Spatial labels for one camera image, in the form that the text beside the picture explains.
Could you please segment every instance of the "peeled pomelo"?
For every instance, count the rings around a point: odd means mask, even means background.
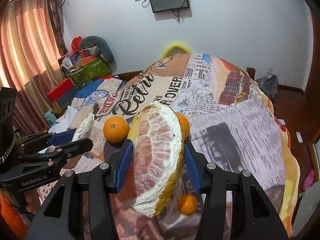
[[[133,118],[128,139],[134,142],[133,161],[117,198],[154,217],[168,204],[180,177],[183,127],[170,107],[154,101]]]

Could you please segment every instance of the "newspaper print blanket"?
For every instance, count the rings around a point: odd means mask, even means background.
[[[103,124],[108,118],[118,115],[130,125],[132,117],[153,100],[188,118],[189,138],[195,150],[203,153],[209,162],[218,164],[225,171],[239,173],[244,169],[250,170],[278,213],[284,214],[281,218],[286,220],[285,227],[288,234],[291,233],[290,222],[300,173],[297,162],[292,160],[285,129],[276,122],[272,104],[256,83],[244,71],[217,57],[206,54],[168,57],[95,104],[73,102],[74,106],[81,105],[82,109],[70,128],[78,127],[88,113],[95,114],[90,136],[94,147],[82,156],[74,170],[77,173],[89,171],[108,161],[110,155],[121,147],[110,145],[102,134]],[[290,169],[286,168],[284,159],[291,160]],[[294,180],[290,187],[286,186],[288,171]],[[187,193],[194,194],[198,200],[197,211],[189,216],[180,214],[176,205],[179,197]],[[119,237],[123,240],[194,239],[204,198],[193,190],[185,167],[171,202],[153,219],[125,208],[112,195],[112,211]],[[87,198],[84,199],[84,217],[88,220]],[[228,192],[225,239],[230,235],[231,216],[232,196]],[[89,231],[86,224],[86,239],[90,238]]]

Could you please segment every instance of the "curtain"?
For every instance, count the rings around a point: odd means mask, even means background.
[[[23,134],[48,126],[46,93],[62,79],[47,0],[15,0],[0,18],[0,87],[16,88],[13,125]]]
[[[66,55],[68,50],[63,39],[63,15],[62,0],[47,0],[49,8],[50,21],[56,39],[58,49],[61,55]]]

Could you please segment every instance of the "mandarin orange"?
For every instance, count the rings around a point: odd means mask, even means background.
[[[197,199],[192,194],[184,194],[179,198],[177,206],[181,214],[191,215],[197,210]]]
[[[129,126],[122,117],[110,117],[103,126],[103,134],[110,143],[121,143],[128,135]]]
[[[188,119],[187,119],[183,114],[176,113],[176,115],[177,115],[177,117],[179,118],[179,121],[180,121],[180,123],[181,123],[182,126],[183,126],[184,135],[185,135],[185,138],[184,138],[184,139],[187,139],[188,136],[189,136],[189,133],[190,133],[190,124],[189,124],[189,121],[188,121]]]

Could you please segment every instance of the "red bag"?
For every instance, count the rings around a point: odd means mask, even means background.
[[[76,51],[78,50],[78,44],[79,42],[82,40],[82,37],[76,37],[72,40],[72,43],[71,43],[71,48],[73,51]]]

